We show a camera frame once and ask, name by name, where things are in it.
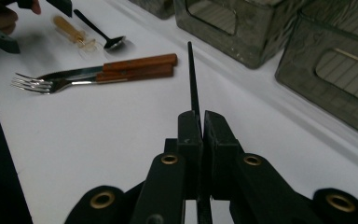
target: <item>brass grommet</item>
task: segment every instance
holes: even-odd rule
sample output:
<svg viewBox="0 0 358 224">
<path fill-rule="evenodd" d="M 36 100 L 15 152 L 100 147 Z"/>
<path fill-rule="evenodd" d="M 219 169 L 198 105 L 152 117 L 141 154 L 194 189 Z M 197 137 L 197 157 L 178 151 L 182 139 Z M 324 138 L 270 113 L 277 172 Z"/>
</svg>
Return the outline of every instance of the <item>brass grommet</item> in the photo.
<svg viewBox="0 0 358 224">
<path fill-rule="evenodd" d="M 172 165 L 178 162 L 178 158 L 174 155 L 165 155 L 161 158 L 162 163 Z"/>
<path fill-rule="evenodd" d="M 94 195 L 89 201 L 89 205 L 95 209 L 101 209 L 112 204 L 114 200 L 115 194 L 110 190 L 105 190 Z"/>
<path fill-rule="evenodd" d="M 258 158 L 256 156 L 245 156 L 243 158 L 243 161 L 248 163 L 249 165 L 260 165 L 261 164 L 260 158 Z"/>
<path fill-rule="evenodd" d="M 333 207 L 335 207 L 340 211 L 350 213 L 356 210 L 356 206 L 354 205 L 354 203 L 342 195 L 328 194 L 326 195 L 326 200 L 330 205 L 332 205 Z"/>
</svg>

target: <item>human hand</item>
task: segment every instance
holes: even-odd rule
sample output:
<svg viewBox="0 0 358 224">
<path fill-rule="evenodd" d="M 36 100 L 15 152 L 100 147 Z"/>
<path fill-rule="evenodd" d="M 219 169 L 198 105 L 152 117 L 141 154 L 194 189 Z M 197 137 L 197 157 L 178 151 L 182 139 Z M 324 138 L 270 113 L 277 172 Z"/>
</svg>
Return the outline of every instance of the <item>human hand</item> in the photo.
<svg viewBox="0 0 358 224">
<path fill-rule="evenodd" d="M 41 13 L 38 0 L 33 0 L 31 10 L 36 15 Z M 16 20 L 18 19 L 19 17 L 15 11 L 0 4 L 0 31 L 6 35 L 13 33 L 14 28 L 16 27 Z"/>
</svg>

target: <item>fork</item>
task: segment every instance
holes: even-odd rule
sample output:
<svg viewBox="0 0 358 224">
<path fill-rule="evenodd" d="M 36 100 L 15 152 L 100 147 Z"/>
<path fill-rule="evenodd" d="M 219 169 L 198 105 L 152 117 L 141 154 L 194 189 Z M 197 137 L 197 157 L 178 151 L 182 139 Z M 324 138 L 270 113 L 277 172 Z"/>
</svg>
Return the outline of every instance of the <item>fork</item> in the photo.
<svg viewBox="0 0 358 224">
<path fill-rule="evenodd" d="M 27 77 L 16 73 L 10 86 L 25 91 L 33 91 L 42 94 L 51 94 L 75 85 L 102 84 L 122 81 L 132 81 L 156 77 L 171 77 L 173 75 L 172 64 L 160 64 L 131 70 L 101 72 L 92 71 L 88 73 L 69 77 Z"/>
</svg>

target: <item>gray container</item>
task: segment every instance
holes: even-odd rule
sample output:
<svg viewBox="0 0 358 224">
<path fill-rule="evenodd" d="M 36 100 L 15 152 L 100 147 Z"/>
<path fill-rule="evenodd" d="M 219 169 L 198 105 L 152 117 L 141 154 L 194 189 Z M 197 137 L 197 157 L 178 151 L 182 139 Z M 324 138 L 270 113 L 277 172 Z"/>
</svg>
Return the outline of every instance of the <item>gray container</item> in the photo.
<svg viewBox="0 0 358 224">
<path fill-rule="evenodd" d="M 173 0 L 130 0 L 130 2 L 162 20 L 168 19 L 175 13 Z"/>
<path fill-rule="evenodd" d="M 358 130 L 358 0 L 304 7 L 276 78 Z"/>
<path fill-rule="evenodd" d="M 249 68 L 283 49 L 307 0 L 173 0 L 176 24 Z"/>
</svg>

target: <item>black handle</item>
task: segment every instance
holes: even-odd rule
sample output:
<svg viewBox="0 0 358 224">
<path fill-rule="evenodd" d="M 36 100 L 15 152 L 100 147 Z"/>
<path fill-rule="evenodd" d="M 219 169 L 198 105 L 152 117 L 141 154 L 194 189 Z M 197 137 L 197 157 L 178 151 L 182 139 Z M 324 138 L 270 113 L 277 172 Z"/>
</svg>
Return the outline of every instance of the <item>black handle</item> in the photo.
<svg viewBox="0 0 358 224">
<path fill-rule="evenodd" d="M 79 10 L 75 9 L 74 10 L 75 15 L 78 16 L 79 19 L 81 19 L 83 22 L 85 22 L 91 29 L 93 29 L 95 32 L 97 32 L 98 34 L 100 34 L 101 36 L 103 36 L 103 38 L 105 38 L 106 40 L 109 40 L 109 37 L 107 37 L 102 31 L 100 31 L 100 29 L 98 29 L 94 24 L 92 24 L 91 21 L 89 21 L 89 19 L 87 19 L 83 13 L 81 13 Z"/>
</svg>

